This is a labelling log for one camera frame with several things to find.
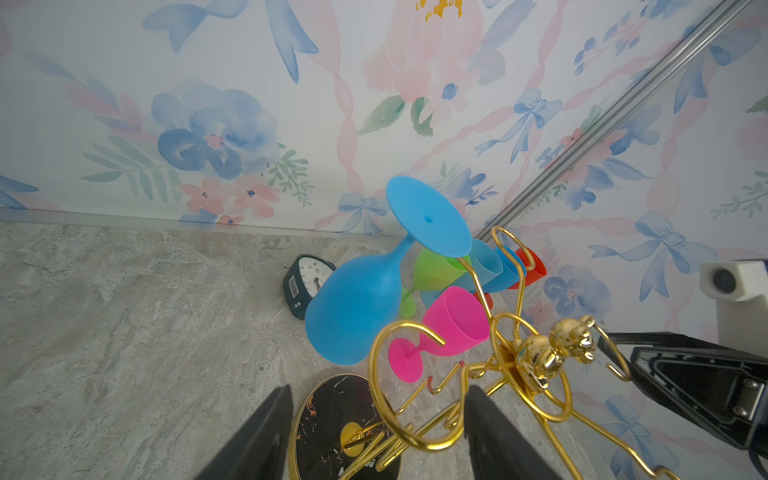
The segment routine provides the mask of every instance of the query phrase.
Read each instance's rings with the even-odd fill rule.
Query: green wine glass
[[[472,265],[469,255],[464,257],[464,260]],[[410,290],[406,290],[405,287],[402,289],[398,315],[408,319],[416,314],[416,301],[413,298],[416,290],[442,291],[466,272],[467,270],[458,262],[458,259],[438,255],[426,248],[422,249],[413,266],[413,287]]]

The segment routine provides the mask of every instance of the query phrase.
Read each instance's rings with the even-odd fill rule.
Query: gray stone floor
[[[314,352],[285,304],[283,265],[395,244],[0,223],[0,478],[193,477],[276,386],[289,383],[299,408],[326,377],[365,374],[365,362],[334,366]],[[452,367],[424,357],[435,377]],[[384,383],[395,404],[412,388],[386,372]],[[406,416],[426,419],[456,391],[425,394]],[[570,478],[512,390],[493,399]],[[557,433],[585,478],[613,478],[579,424]],[[466,442],[407,451],[400,478],[472,478]]]

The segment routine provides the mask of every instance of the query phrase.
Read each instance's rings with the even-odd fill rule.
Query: clock face
[[[299,272],[306,291],[314,298],[333,270],[318,259],[301,257],[299,259]]]

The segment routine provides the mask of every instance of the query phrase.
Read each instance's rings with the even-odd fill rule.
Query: barcode sticker
[[[296,275],[290,276],[290,279],[288,280],[288,286],[290,287],[291,296],[293,296],[293,298],[296,298],[296,295],[299,294],[299,287],[296,286]]]

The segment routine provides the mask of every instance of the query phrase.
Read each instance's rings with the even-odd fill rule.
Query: red cup
[[[538,255],[536,255],[536,252],[530,248],[528,251],[531,252],[531,257],[533,257],[533,260],[536,262],[536,267],[533,270],[529,270],[528,273],[525,274],[525,286],[531,285],[536,280],[547,276],[547,266],[544,265],[544,262],[542,262]],[[527,269],[530,263],[528,262],[528,256],[523,253],[523,249],[520,248],[515,253],[518,254],[518,257],[523,261],[523,265],[525,265],[525,268]],[[520,282],[517,282],[515,285],[510,286],[507,290],[517,290],[519,285]]]

